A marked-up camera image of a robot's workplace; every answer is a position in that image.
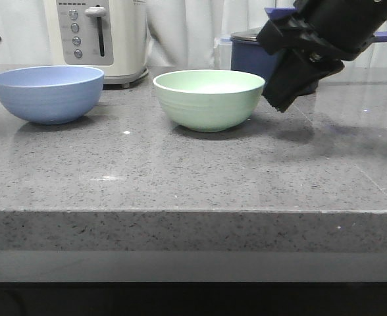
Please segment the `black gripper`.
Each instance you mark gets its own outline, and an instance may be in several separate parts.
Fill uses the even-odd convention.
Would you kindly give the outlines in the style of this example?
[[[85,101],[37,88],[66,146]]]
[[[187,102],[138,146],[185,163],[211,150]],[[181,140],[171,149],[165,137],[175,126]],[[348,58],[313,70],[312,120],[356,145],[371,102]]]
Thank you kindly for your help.
[[[310,85],[342,71],[341,60],[357,58],[387,21],[387,0],[294,1],[294,8],[257,35],[268,54],[281,50],[263,90],[281,113]]]

